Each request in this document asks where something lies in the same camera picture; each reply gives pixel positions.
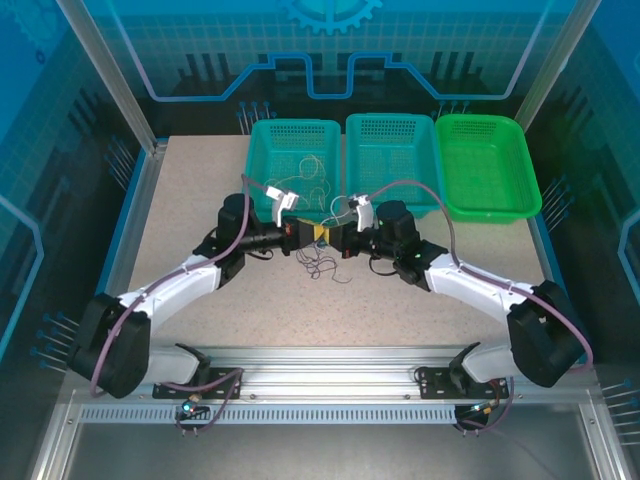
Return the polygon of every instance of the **metal bracket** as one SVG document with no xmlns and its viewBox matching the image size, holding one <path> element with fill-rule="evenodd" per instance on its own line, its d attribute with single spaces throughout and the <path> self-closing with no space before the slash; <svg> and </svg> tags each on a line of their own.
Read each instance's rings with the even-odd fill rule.
<svg viewBox="0 0 640 480">
<path fill-rule="evenodd" d="M 418 367 L 413 372 L 413 378 L 420 387 L 422 400 L 492 400 L 496 398 L 496 390 L 489 383 L 474 383 L 469 385 L 467 395 L 458 390 L 451 381 L 449 368 Z M 500 379 L 498 393 L 500 398 L 509 397 L 507 382 Z"/>
<path fill-rule="evenodd" d="M 206 383 L 211 383 L 214 380 L 224 377 L 225 375 L 233 372 L 235 368 L 211 368 L 209 369 L 209 377 L 206 380 Z M 229 392 L 230 388 L 234 388 L 230 400 L 237 400 L 240 398 L 240 390 L 242 387 L 242 375 L 240 378 L 231 377 L 230 379 L 222 382 L 216 388 L 211 390 L 207 390 L 206 392 L 202 392 L 203 400 L 224 400 Z M 191 392 L 182 392 L 178 390 L 174 390 L 169 387 L 165 387 L 160 383 L 156 383 L 153 386 L 152 397 L 158 400 L 185 400 L 191 395 Z"/>
</svg>

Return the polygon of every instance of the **beige table surface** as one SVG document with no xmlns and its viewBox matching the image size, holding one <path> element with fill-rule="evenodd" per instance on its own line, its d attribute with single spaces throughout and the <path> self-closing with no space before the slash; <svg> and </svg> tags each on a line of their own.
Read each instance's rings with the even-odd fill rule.
<svg viewBox="0 0 640 480">
<path fill-rule="evenodd" d="M 217 222 L 230 193 L 241 190 L 249 137 L 171 137 L 136 259 L 130 288 L 179 265 Z M 423 238 L 449 245 L 440 212 L 417 222 Z M 543 279 L 526 221 L 508 226 L 456 224 L 460 257 L 498 275 Z M 195 346 L 463 345 L 505 335 L 465 304 L 397 277 L 371 273 L 367 257 L 342 260 L 337 284 L 311 280 L 293 256 L 247 258 L 222 290 L 193 302 L 158 331 L 157 343 Z M 380 261 L 377 268 L 388 268 Z"/>
</svg>

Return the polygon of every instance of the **plastic basket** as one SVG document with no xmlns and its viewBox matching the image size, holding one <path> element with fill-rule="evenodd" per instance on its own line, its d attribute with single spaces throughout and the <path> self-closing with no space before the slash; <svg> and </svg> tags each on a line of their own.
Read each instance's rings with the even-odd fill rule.
<svg viewBox="0 0 640 480">
<path fill-rule="evenodd" d="M 425 115 L 356 114 L 347 118 L 346 190 L 374 193 L 395 180 L 418 180 L 444 197 L 433 120 Z M 436 201 L 414 186 L 398 186 L 376 197 L 374 207 L 402 200 L 413 214 L 437 209 Z"/>
<path fill-rule="evenodd" d="M 251 132 L 246 175 L 300 195 L 296 215 L 319 222 L 340 195 L 340 125 L 330 120 L 260 120 Z M 272 200 L 251 189 L 258 218 L 271 221 Z"/>
<path fill-rule="evenodd" d="M 536 215 L 542 198 L 520 125 L 493 115 L 436 122 L 446 204 L 454 220 L 511 223 Z"/>
</svg>

